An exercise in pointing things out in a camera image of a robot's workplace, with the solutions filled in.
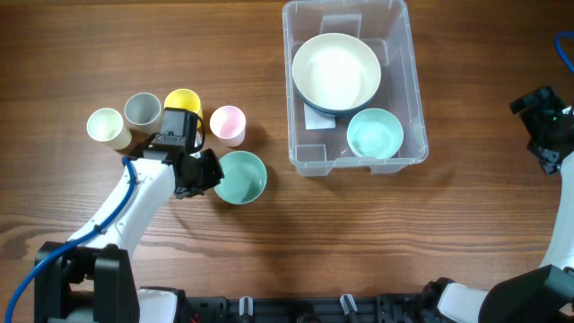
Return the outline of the mint green bowl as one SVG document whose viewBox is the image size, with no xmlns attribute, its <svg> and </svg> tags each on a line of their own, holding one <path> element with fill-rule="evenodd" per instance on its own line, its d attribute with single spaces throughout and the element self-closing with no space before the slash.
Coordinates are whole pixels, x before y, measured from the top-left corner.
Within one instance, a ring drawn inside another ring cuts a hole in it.
<svg viewBox="0 0 574 323">
<path fill-rule="evenodd" d="M 346 139 L 357 157 L 389 159 L 400 150 L 404 130 L 399 119 L 391 112 L 369 108 L 351 119 Z"/>
<path fill-rule="evenodd" d="M 235 151 L 225 154 L 219 160 L 223 178 L 214 187 L 216 195 L 233 205 L 253 202 L 263 193 L 267 183 L 264 163 L 255 154 Z"/>
</svg>

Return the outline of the yellow cup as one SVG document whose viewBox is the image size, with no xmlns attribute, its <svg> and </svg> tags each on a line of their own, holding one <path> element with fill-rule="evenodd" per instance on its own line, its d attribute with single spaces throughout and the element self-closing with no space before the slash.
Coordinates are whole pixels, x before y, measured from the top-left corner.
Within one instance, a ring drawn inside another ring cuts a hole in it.
<svg viewBox="0 0 574 323">
<path fill-rule="evenodd" d="M 189 89 L 176 89 L 168 94 L 164 101 L 165 108 L 185 109 L 204 118 L 199 96 Z"/>
</svg>

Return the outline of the grey cup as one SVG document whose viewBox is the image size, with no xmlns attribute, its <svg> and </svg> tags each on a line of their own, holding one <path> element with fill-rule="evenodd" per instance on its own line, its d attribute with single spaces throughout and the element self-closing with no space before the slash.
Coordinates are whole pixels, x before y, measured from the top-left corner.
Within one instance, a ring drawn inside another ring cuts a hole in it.
<svg viewBox="0 0 574 323">
<path fill-rule="evenodd" d="M 125 105 L 125 117 L 130 129 L 146 133 L 157 133 L 161 129 L 162 105 L 149 92 L 133 95 Z"/>
</svg>

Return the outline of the cream cup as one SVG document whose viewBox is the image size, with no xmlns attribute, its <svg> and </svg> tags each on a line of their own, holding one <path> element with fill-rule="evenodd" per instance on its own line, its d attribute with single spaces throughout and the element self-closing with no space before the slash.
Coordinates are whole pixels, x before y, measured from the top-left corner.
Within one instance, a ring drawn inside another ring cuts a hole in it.
<svg viewBox="0 0 574 323">
<path fill-rule="evenodd" d="M 132 140 L 122 115 L 112 108 L 93 112 L 87 121 L 86 130 L 91 139 L 113 150 L 127 148 Z"/>
</svg>

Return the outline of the dark blue bowl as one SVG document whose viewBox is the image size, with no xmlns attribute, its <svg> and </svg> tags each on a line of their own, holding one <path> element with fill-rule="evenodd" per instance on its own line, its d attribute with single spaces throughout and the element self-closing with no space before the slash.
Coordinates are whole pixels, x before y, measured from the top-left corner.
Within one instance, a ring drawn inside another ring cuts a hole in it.
<svg viewBox="0 0 574 323">
<path fill-rule="evenodd" d="M 347 116 L 347 115 L 351 115 L 352 113 L 356 113 L 359 112 L 362 109 L 366 109 L 372 102 L 373 100 L 376 98 L 377 93 L 375 92 L 375 94 L 373 96 L 371 96 L 368 100 L 366 100 L 365 102 L 363 102 L 361 105 L 354 107 L 352 109 L 343 109 L 343 110 L 334 110 L 334 109 L 327 109 L 325 107 L 321 107 L 315 103 L 313 103 L 311 100 L 307 99 L 299 90 L 299 88 L 297 86 L 295 86 L 295 93 L 302 99 L 302 101 L 307 104 L 308 106 L 310 106 L 312 109 L 319 111 L 321 113 L 327 114 L 327 115 L 332 115 L 332 116 Z"/>
</svg>

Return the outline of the cream bowl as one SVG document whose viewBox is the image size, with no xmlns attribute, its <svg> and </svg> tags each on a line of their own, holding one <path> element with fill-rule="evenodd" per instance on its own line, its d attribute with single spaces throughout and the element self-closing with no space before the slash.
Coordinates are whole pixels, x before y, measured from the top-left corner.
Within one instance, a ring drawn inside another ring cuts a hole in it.
<svg viewBox="0 0 574 323">
<path fill-rule="evenodd" d="M 378 91 L 381 66 L 362 40 L 325 33 L 307 40 L 296 51 L 291 75 L 294 85 L 313 103 L 327 109 L 352 109 Z"/>
</svg>

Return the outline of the clear plastic storage container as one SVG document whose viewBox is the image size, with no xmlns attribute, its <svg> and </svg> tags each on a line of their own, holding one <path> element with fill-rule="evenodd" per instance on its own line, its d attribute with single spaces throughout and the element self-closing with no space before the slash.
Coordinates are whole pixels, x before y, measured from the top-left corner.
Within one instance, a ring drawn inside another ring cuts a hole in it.
<svg viewBox="0 0 574 323">
<path fill-rule="evenodd" d="M 393 157 L 374 159 L 353 154 L 346 139 L 353 113 L 334 116 L 335 128 L 305 128 L 305 103 L 294 91 L 292 60 L 303 43 L 324 33 L 353 36 L 376 54 L 382 80 L 368 108 L 385 109 L 401 122 L 404 141 Z M 283 46 L 289 159 L 302 177 L 324 177 L 342 168 L 396 173 L 427 158 L 428 140 L 411 24 L 404 1 L 291 1 L 283 7 Z"/>
</svg>

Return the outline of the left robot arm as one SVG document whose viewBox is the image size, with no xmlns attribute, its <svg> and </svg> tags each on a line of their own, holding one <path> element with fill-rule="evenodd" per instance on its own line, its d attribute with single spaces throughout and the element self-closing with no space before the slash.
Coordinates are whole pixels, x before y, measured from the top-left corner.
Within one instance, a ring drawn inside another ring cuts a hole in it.
<svg viewBox="0 0 574 323">
<path fill-rule="evenodd" d="M 171 197 L 202 195 L 222 167 L 211 149 L 151 137 L 123 158 L 124 173 L 97 213 L 66 242 L 45 243 L 28 275 L 37 322 L 196 322 L 181 289 L 135 286 L 131 257 Z"/>
</svg>

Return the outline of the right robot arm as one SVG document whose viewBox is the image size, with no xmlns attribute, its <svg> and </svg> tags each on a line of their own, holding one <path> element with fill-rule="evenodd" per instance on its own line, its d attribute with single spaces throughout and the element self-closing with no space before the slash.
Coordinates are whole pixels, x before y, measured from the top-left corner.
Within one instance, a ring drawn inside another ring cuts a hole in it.
<svg viewBox="0 0 574 323">
<path fill-rule="evenodd" d="M 489 291 L 448 279 L 427 284 L 422 314 L 435 311 L 454 322 L 571 322 L 561 312 L 573 303 L 573 108 L 550 86 L 509 104 L 530 135 L 527 150 L 543 171 L 561 176 L 561 199 L 550 245 L 541 265 Z"/>
</svg>

